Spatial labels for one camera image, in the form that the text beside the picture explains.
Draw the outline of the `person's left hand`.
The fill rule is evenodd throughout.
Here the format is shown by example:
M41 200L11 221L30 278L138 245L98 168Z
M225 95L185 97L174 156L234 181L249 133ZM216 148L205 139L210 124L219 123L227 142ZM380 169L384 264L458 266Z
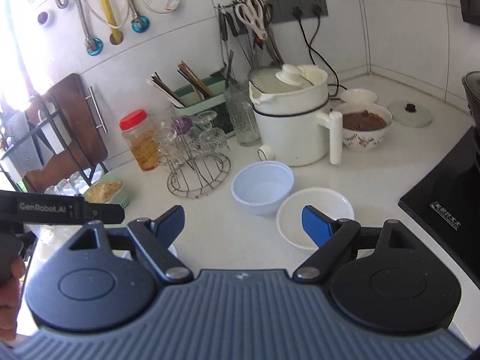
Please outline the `person's left hand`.
M17 316L20 310L20 279L24 276L25 267L21 256L10 266L10 277L1 286L0 292L0 339L14 341L16 339Z

